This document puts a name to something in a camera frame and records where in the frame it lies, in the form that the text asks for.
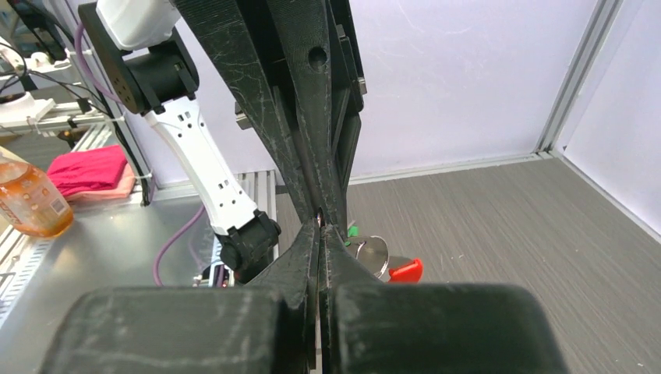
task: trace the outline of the round hole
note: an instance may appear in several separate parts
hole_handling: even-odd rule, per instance
[[[328,55],[322,47],[314,47],[308,52],[308,63],[315,72],[322,72],[326,69]]]

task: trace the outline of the red object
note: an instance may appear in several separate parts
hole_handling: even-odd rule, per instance
[[[58,156],[46,173],[64,197],[83,191],[114,189],[127,161],[120,146]]]
[[[388,273],[391,275],[388,283],[418,283],[420,282],[420,278],[422,278],[423,270],[422,260],[413,259],[404,266],[388,270]]]

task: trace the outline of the bottle of orange liquid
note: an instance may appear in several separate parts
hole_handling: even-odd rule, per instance
[[[0,215],[29,236],[51,238],[73,222],[73,211],[46,173],[0,156]]]

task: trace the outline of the red cloth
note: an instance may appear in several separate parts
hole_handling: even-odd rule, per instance
[[[106,146],[58,156],[46,174],[62,195],[67,197],[82,191],[114,189],[126,163],[120,146]]]

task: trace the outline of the green object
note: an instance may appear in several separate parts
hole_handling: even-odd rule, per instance
[[[354,236],[358,236],[358,226],[353,225],[347,230],[347,236],[349,238],[353,238]]]

